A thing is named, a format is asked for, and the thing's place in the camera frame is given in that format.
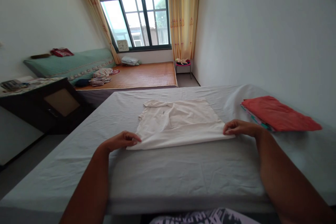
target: window frame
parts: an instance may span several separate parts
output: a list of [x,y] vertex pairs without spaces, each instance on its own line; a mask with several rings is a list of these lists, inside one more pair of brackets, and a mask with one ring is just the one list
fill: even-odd
[[[100,3],[105,2],[105,1],[112,1],[112,0],[100,0]],[[150,10],[150,12],[153,11],[153,13],[154,13],[154,21],[155,21],[155,31],[156,31],[157,43],[159,43],[159,38],[158,38],[158,26],[157,26],[157,23],[156,23],[156,14],[155,13],[158,12],[158,11],[166,11],[166,15],[167,15],[167,30],[168,30],[168,44],[164,44],[164,45],[153,45],[153,43],[152,43],[152,35],[151,35],[151,31],[150,31],[150,26],[149,26],[146,0],[141,0],[142,10],[139,10],[137,0],[135,0],[137,11],[133,11],[133,12],[125,12],[123,1],[122,0],[118,0],[118,1],[119,1],[121,12],[122,12],[122,15],[123,15],[123,18],[124,18],[124,21],[125,21],[127,33],[128,33],[129,39],[131,41],[131,47],[129,47],[129,51],[123,51],[123,52],[119,51],[118,45],[116,44],[116,41],[115,41],[114,36],[113,36],[113,33],[111,31],[111,27],[109,26],[109,22],[107,21],[107,16],[104,13],[105,19],[106,19],[106,23],[108,24],[108,30],[109,30],[110,35],[111,35],[112,44],[113,44],[113,46],[114,46],[114,48],[115,48],[115,50],[116,50],[117,53],[127,53],[127,52],[132,52],[132,51],[153,51],[153,50],[172,49],[172,45],[171,45],[171,41],[170,41],[170,25],[169,25],[168,0],[165,0],[166,1],[166,8],[165,9],[155,9],[154,0],[152,0],[153,1],[153,10]],[[127,13],[138,13],[138,15],[139,15],[139,21],[140,21],[140,29],[141,29],[141,19],[140,19],[140,13],[141,12],[143,12],[143,16],[145,18],[146,31],[147,31],[147,37],[148,37],[149,45],[141,46],[141,47],[136,47],[136,46],[134,46],[133,36],[132,36],[132,33],[131,33],[130,26],[128,25],[126,14]],[[142,35],[140,34],[140,36],[142,36],[143,39],[144,39],[144,33],[142,31],[141,31],[141,33],[142,33]]]

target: hand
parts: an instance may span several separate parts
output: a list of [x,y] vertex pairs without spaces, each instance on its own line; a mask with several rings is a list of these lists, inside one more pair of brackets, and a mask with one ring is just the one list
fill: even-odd
[[235,119],[225,124],[223,134],[244,134],[251,137],[256,137],[258,134],[262,133],[265,130],[266,129],[264,129],[260,125]]
[[110,152],[127,146],[136,145],[141,142],[139,136],[132,132],[123,131],[115,135],[101,144],[102,147],[107,148]]

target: glass pane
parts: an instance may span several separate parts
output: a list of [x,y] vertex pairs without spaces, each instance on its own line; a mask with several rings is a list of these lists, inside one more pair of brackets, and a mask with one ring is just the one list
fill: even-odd
[[147,12],[148,14],[148,22],[149,22],[149,29],[150,29],[150,35],[152,37],[152,45],[156,46],[158,45],[158,38],[156,34],[156,28],[155,28],[155,19],[154,19],[154,12]]
[[145,45],[149,46],[149,39],[148,39],[147,28],[146,28],[147,26],[146,26],[145,16],[143,12],[140,12],[140,22],[141,22],[143,37],[145,39]]
[[146,1],[147,10],[152,10],[153,9],[153,0],[145,0],[145,1]]
[[140,23],[138,13],[128,13],[126,14],[129,29],[131,30],[131,35],[135,47],[145,46],[146,37],[144,36],[146,25],[145,23]]
[[165,9],[166,0],[154,0],[155,9]]
[[168,44],[168,26],[167,26],[167,12],[155,12],[157,36],[159,44]]
[[141,2],[141,0],[136,0],[136,2],[138,4],[139,11],[142,11],[142,2]]
[[132,47],[118,0],[101,2],[108,25],[112,31],[115,43],[117,40],[126,39],[128,46]]
[[137,11],[135,0],[122,0],[125,12]]

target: small stool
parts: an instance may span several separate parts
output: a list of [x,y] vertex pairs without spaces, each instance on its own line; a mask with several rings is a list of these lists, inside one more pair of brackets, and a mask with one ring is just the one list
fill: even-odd
[[189,69],[190,69],[190,79],[191,79],[191,63],[190,63],[190,60],[186,60],[187,64],[186,65],[182,65],[181,63],[177,63],[175,62],[175,66],[176,66],[176,70],[175,72],[177,73],[177,67],[187,67],[189,66]]

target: person's left hand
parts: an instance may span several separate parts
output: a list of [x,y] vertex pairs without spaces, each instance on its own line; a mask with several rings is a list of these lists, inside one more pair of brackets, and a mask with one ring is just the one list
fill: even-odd
[[118,135],[107,139],[101,144],[101,146],[107,148],[110,152],[112,152],[116,149],[136,145],[138,142],[141,142],[139,136],[132,132],[123,131]]

